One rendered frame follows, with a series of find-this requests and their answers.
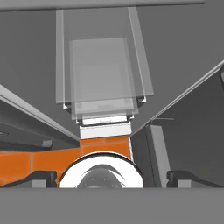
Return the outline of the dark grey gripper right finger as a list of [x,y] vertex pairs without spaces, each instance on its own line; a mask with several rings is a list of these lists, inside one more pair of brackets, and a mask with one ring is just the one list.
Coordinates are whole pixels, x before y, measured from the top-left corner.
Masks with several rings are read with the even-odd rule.
[[166,177],[168,188],[224,188],[224,185],[198,178],[190,171],[168,171]]

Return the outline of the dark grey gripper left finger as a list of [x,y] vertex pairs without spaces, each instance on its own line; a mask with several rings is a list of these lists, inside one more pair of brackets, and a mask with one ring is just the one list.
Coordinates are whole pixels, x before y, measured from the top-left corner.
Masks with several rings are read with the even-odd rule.
[[8,187],[52,188],[56,187],[56,171],[34,171],[26,178],[8,184]]

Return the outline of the white and black round object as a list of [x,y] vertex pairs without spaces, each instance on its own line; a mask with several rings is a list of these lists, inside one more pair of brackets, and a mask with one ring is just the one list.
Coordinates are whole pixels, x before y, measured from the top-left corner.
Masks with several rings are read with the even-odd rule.
[[129,158],[114,152],[87,154],[72,162],[59,180],[60,188],[143,188],[144,178]]

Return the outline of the dark grey cupboard panel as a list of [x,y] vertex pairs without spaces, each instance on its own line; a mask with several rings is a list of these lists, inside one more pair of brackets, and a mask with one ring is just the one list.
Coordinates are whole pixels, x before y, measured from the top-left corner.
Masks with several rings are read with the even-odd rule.
[[166,187],[168,171],[224,186],[224,60],[136,129],[130,142],[146,187]]

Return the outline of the white block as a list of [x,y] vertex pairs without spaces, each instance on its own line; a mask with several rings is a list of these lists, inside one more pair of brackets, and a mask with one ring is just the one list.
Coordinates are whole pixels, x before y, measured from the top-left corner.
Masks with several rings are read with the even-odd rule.
[[129,135],[132,132],[126,115],[84,119],[80,124],[80,139]]

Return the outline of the small clear glass panel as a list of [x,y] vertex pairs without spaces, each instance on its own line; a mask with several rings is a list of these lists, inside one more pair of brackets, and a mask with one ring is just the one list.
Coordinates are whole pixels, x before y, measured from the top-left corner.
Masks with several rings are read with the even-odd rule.
[[131,116],[137,97],[124,38],[70,42],[72,115],[75,119]]

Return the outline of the large clear glass panel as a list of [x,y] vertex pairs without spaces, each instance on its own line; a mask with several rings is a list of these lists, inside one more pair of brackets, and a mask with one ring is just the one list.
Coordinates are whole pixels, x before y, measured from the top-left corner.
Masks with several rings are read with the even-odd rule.
[[123,38],[127,41],[136,99],[154,94],[135,7],[56,11],[56,102],[71,103],[70,42]]

